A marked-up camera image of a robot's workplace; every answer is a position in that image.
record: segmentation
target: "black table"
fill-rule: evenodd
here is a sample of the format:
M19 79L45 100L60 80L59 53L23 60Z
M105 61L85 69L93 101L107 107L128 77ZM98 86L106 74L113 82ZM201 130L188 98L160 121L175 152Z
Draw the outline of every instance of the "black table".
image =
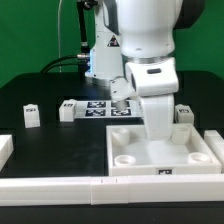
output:
M224 136L224 82L207 72L178 73L176 104L190 105L199 133ZM12 134L14 153L0 178L106 176L106 125L142 124L135 119L60 123L65 99L109 100L109 89L87 84L77 73L22 74L0 89L0 134ZM38 104L41 127L25 129L23 106ZM146 203L0 208L0 223L223 223L224 202Z

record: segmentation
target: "small white cube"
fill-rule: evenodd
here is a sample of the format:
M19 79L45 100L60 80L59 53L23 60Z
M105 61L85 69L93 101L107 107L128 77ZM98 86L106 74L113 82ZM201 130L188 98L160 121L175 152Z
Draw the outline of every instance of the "small white cube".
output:
M65 100L59 108L60 122L73 122L76 112L76 100Z
M40 127L40 115L37 105L23 106L23 111L26 128Z
M178 104L175 106L175 121L194 125L194 114L189 106Z

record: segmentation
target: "white block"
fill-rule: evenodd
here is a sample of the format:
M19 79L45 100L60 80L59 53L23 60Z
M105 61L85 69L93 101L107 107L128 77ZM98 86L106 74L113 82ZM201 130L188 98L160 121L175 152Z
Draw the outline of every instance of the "white block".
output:
M224 139L217 131L205 131L204 139L222 164L222 173L224 173Z
M40 115L37 105L29 104L23 106L23 111L26 128L40 127Z
M128 203L128 177L94 177L91 204Z
M73 122L76 112L76 100L65 100L59 108L60 122Z
M0 170L7 162L13 152L13 143L11 135L0 135Z
M130 176L129 203L223 201L224 175Z
M90 177L0 179L0 206L90 204Z
M194 114L191 108L182 104L175 106L175 121L177 123L194 124Z

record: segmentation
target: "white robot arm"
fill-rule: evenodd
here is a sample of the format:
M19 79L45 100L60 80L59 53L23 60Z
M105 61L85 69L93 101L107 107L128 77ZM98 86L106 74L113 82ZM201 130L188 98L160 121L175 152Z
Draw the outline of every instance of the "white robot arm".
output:
M110 28L108 1L111 4L111 0L104 0L104 17ZM116 1L125 76L111 82L111 95L117 102L139 96L149 140L166 139L172 133L173 93L178 91L178 79L170 54L175 48L172 30L182 2Z

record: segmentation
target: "black cable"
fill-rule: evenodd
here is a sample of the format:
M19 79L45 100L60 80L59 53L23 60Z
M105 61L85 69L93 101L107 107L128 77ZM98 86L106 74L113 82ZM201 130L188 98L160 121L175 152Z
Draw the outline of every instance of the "black cable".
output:
M46 70L44 70L42 73L48 73L52 68L60 67L60 66L70 66L70 65L85 65L84 63L66 63L66 64L56 64L48 67Z
M41 69L40 73L44 73L45 70L47 70L49 67L51 67L52 65L54 65L58 62L62 62L62 61L65 61L65 60L68 60L68 59L73 59L73 58L77 58L77 56L76 55L69 55L69 56L65 56L65 57L61 57L61 58L58 58L56 60L53 60L50 63L48 63L46 66L44 66L44 68Z
M78 16L79 16L79 29L81 35L81 42L87 44L86 24L83 12L83 3L77 2Z

